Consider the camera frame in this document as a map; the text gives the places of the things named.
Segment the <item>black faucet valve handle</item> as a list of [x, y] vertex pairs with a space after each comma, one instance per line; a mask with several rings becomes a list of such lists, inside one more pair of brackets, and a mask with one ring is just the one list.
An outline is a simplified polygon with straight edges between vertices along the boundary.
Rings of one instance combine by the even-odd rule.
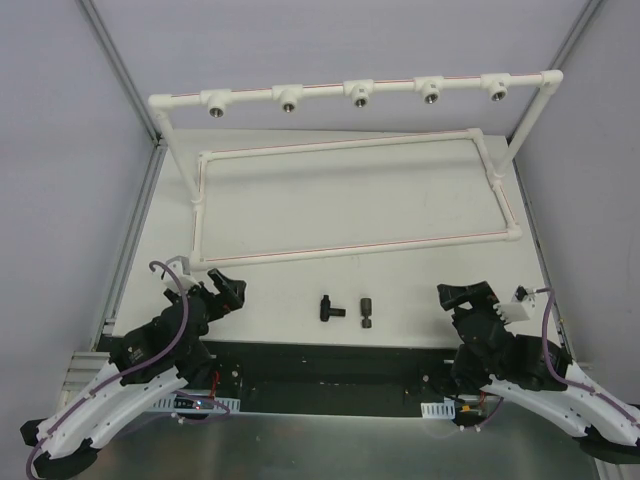
[[360, 299], [361, 327], [370, 329], [372, 327], [372, 299], [363, 297]]

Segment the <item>black L-shaped faucet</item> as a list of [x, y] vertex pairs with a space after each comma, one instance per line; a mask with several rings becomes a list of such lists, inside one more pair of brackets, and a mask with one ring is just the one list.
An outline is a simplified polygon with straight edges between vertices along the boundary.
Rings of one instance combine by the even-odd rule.
[[319, 319], [321, 322], [328, 322], [332, 317], [344, 318], [346, 310], [344, 308], [333, 307], [330, 297], [324, 295], [320, 301]]

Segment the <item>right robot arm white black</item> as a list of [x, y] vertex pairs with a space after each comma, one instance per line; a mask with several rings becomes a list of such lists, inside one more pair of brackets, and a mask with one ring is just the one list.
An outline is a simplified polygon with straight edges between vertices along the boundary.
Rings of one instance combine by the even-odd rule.
[[603, 462], [639, 462], [638, 406], [615, 398], [549, 340], [551, 288], [520, 286], [509, 302], [500, 301], [487, 282], [440, 284], [437, 292], [461, 340], [450, 369], [457, 392], [515, 403]]

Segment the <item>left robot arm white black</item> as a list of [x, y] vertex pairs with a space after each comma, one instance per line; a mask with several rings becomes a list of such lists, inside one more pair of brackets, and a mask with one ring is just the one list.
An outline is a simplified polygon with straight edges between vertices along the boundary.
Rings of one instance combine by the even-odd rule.
[[206, 287], [153, 261], [168, 303], [152, 320], [129, 331], [112, 347], [95, 377], [61, 410], [25, 422], [20, 433], [31, 452], [30, 479], [71, 479], [158, 400], [185, 387], [199, 389], [222, 373], [202, 341], [210, 323], [240, 310], [247, 284], [217, 269]]

